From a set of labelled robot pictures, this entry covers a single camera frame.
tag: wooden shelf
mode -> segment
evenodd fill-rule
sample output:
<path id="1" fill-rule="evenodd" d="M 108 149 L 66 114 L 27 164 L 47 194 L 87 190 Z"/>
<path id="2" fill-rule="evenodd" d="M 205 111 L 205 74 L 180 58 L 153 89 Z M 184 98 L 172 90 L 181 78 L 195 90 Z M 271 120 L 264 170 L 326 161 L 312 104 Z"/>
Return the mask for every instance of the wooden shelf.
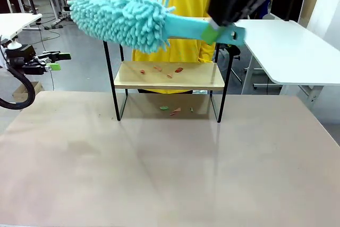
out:
<path id="1" fill-rule="evenodd" d="M 162 68 L 159 72 L 154 66 Z M 118 89 L 222 90 L 216 63 L 123 61 L 114 80 Z"/>

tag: red debris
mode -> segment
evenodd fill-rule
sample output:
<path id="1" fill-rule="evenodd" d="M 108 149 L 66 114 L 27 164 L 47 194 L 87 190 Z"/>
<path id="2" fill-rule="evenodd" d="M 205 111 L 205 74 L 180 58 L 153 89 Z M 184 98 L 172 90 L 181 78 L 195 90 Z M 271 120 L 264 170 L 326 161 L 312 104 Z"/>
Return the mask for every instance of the red debris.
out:
<path id="1" fill-rule="evenodd" d="M 183 70 L 183 68 L 178 68 L 178 69 L 176 69 L 176 73 L 181 73 L 182 72 L 182 70 Z"/>

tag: black cable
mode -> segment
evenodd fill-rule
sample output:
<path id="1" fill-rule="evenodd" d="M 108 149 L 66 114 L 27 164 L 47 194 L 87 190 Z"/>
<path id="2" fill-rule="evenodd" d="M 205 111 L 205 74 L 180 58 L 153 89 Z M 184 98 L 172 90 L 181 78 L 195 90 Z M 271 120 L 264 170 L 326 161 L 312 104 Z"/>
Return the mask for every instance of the black cable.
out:
<path id="1" fill-rule="evenodd" d="M 57 34 L 58 36 L 57 36 L 57 37 L 54 37 L 54 38 L 48 38 L 48 39 L 45 39 L 45 40 L 43 40 L 44 42 L 45 42 L 45 41 L 52 40 L 52 39 L 56 39 L 56 38 L 60 37 L 60 34 L 59 34 L 59 33 L 57 33 L 57 32 L 53 32 L 53 31 L 50 31 L 50 29 L 48 30 L 48 32 L 50 32 L 50 33 L 54 33 L 54 34 Z M 33 43 L 33 44 L 29 44 L 29 45 L 35 45 L 35 44 L 38 44 L 38 43 L 41 43 L 41 41 L 37 41 L 37 42 L 35 42 L 35 43 Z"/>
<path id="2" fill-rule="evenodd" d="M 54 81 L 53 81 L 53 76 L 52 76 L 52 70 L 49 71 L 51 73 L 51 79 L 52 79 L 52 88 L 53 88 L 53 91 L 54 91 Z"/>
<path id="3" fill-rule="evenodd" d="M 0 47 L 0 51 L 1 51 L 1 54 L 4 60 L 6 60 L 1 47 Z M 11 109 L 11 110 L 21 110 L 21 109 L 24 109 L 30 106 L 36 98 L 36 92 L 34 91 L 34 86 L 30 82 L 30 80 L 27 79 L 27 77 L 25 77 L 23 74 L 19 73 L 17 70 L 12 68 L 9 64 L 7 64 L 7 70 L 26 87 L 28 96 L 24 102 L 20 102 L 20 103 L 9 103 L 3 100 L 2 98 L 0 98 L 0 106 L 7 108 L 7 109 Z"/>
<path id="4" fill-rule="evenodd" d="M 39 28 L 39 33 L 40 33 L 41 44 L 42 44 L 44 50 L 46 51 L 45 45 L 44 45 L 44 42 L 43 42 L 43 36 L 41 35 L 41 28 L 39 26 L 38 26 L 38 28 Z"/>

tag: shelf rack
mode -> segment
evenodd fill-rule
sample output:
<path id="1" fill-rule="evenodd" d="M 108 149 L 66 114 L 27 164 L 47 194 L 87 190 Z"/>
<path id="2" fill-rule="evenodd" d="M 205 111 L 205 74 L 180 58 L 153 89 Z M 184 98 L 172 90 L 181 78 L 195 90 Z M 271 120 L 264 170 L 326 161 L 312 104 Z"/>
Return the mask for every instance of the shelf rack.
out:
<path id="1" fill-rule="evenodd" d="M 108 74 L 110 78 L 112 96 L 116 111 L 117 120 L 122 119 L 128 89 L 183 89 L 183 90 L 209 90 L 211 103 L 218 123 L 221 122 L 224 108 L 225 96 L 227 94 L 233 57 L 229 57 L 226 78 L 223 80 L 217 66 L 220 44 L 216 44 L 214 63 L 186 63 L 186 62 L 134 62 L 125 61 L 123 47 L 120 45 L 122 64 L 116 78 L 113 77 L 107 42 L 103 41 Z M 183 68 L 180 73 L 175 73 L 177 68 Z M 116 89 L 125 89 L 125 99 L 119 108 Z M 214 90 L 223 90 L 219 110 L 213 98 Z"/>

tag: black metal frame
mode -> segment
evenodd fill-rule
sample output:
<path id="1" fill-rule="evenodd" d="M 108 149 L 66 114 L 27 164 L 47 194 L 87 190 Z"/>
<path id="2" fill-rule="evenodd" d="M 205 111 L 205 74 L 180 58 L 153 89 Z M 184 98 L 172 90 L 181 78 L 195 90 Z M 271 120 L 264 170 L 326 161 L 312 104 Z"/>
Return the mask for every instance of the black metal frame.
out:
<path id="1" fill-rule="evenodd" d="M 117 115 L 117 120 L 120 121 L 122 119 L 125 105 L 126 105 L 126 100 L 128 99 L 128 89 L 125 89 L 125 100 L 123 102 L 123 105 L 121 107 L 121 110 L 119 110 L 118 107 L 118 101 L 117 101 L 117 95 L 116 95 L 116 88 L 115 88 L 115 82 L 112 74 L 112 67 L 111 67 L 111 60 L 110 60 L 110 54 L 108 52 L 108 46 L 107 42 L 103 41 L 104 44 L 104 51 L 105 51 L 105 57 L 106 57 L 106 63 L 107 63 L 107 69 L 108 69 L 108 76 L 110 77 L 110 84 L 111 84 L 111 91 L 112 91 L 112 96 L 113 96 L 113 102 L 115 104 L 115 111 Z M 124 52 L 123 52 L 123 47 L 119 45 L 120 52 L 121 52 L 121 60 L 124 61 Z"/>
<path id="2" fill-rule="evenodd" d="M 123 102 L 123 105 L 121 106 L 121 109 L 119 110 L 116 88 L 115 88 L 115 83 L 114 83 L 114 77 L 113 77 L 113 73 L 112 73 L 110 54 L 109 54 L 107 42 L 103 41 L 103 44 L 104 44 L 105 57 L 106 57 L 106 63 L 107 63 L 107 68 L 108 68 L 108 75 L 109 75 L 109 78 L 110 78 L 111 91 L 112 91 L 112 96 L 113 96 L 113 102 L 114 102 L 114 105 L 115 105 L 116 116 L 117 116 L 117 120 L 120 121 L 122 119 L 122 116 L 123 116 L 123 113 L 124 113 L 126 100 L 128 99 L 129 93 L 128 93 L 128 89 L 125 89 L 125 100 Z M 119 45 L 119 48 L 120 48 L 120 53 L 121 53 L 121 60 L 124 61 L 123 47 L 121 45 Z M 219 44 L 216 45 L 215 63 L 217 63 L 217 61 L 218 61 L 218 53 L 219 53 Z M 224 80 L 222 100 L 221 100 L 221 105 L 220 105 L 218 115 L 216 113 L 216 110 L 217 110 L 216 103 L 213 99 L 213 91 L 212 90 L 210 91 L 210 100 L 211 100 L 212 107 L 213 107 L 214 113 L 215 113 L 215 117 L 216 117 L 216 120 L 217 120 L 218 123 L 220 123 L 221 119 L 222 119 L 224 101 L 225 101 L 225 96 L 227 94 L 227 89 L 228 89 L 229 78 L 230 78 L 230 74 L 231 74 L 233 60 L 234 60 L 234 57 L 229 56 L 227 74 L 226 74 L 226 77 L 225 77 L 225 80 Z"/>
<path id="3" fill-rule="evenodd" d="M 218 61 L 218 53 L 219 53 L 219 44 L 216 44 L 216 52 L 215 52 L 215 60 L 214 60 L 215 63 L 217 63 L 217 61 Z M 218 115 L 216 113 L 217 106 L 216 106 L 216 103 L 215 103 L 215 101 L 213 99 L 213 91 L 212 90 L 210 91 L 210 100 L 211 100 L 211 103 L 212 103 L 212 107 L 214 109 L 216 121 L 218 123 L 220 123 L 221 120 L 222 120 L 224 101 L 225 101 L 225 96 L 227 94 L 227 89 L 228 89 L 229 78 L 230 78 L 230 74 L 231 74 L 231 70 L 232 70 L 233 60 L 234 60 L 234 56 L 229 56 L 229 63 L 228 63 L 228 68 L 227 68 L 227 74 L 226 74 L 225 80 L 224 80 L 224 88 L 223 88 L 223 93 L 222 93 L 221 106 L 219 108 Z"/>

